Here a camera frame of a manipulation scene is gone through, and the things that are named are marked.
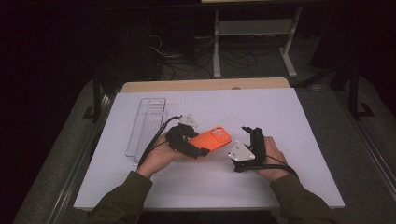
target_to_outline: phone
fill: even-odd
[[[198,148],[215,150],[231,142],[231,136],[220,126],[193,137],[189,142]]]

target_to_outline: white clip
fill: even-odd
[[[256,158],[251,151],[245,147],[244,144],[239,142],[238,140],[235,141],[236,144],[231,150],[230,153],[228,153],[228,156],[234,160],[234,161],[251,161]]]
[[[198,124],[195,123],[195,120],[192,118],[191,114],[182,116],[180,119],[177,120],[177,122],[194,128],[198,127]]]

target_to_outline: clear plastic case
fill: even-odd
[[[134,129],[126,151],[127,157],[134,158],[134,164],[139,163],[151,139],[159,131],[163,121],[167,119],[165,98],[145,98],[140,101],[134,120]]]

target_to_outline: person's right hand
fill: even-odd
[[[279,149],[277,149],[273,137],[271,136],[264,137],[264,143],[265,143],[266,153],[268,156],[273,157],[284,163],[287,163],[283,153],[279,151]],[[270,157],[267,157],[265,159],[265,164],[282,164],[281,162],[271,159]],[[279,178],[290,174],[289,172],[282,169],[261,169],[261,170],[257,170],[256,172],[257,174],[261,175],[269,182],[276,181]]]

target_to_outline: hand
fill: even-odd
[[[273,157],[284,163],[287,163],[283,153],[277,149],[273,137],[264,137],[264,143],[268,156]],[[267,157],[265,159],[265,164],[282,164],[281,162],[271,159],[270,157]],[[264,177],[268,182],[276,181],[279,178],[290,174],[289,172],[282,169],[262,169],[262,170],[257,170],[256,172],[257,174]]]
[[[187,159],[188,157],[180,152],[170,148],[167,144],[165,134],[162,134],[154,144],[154,149],[147,155],[143,164],[141,164],[136,172],[151,178],[152,175],[169,165],[176,159]]]

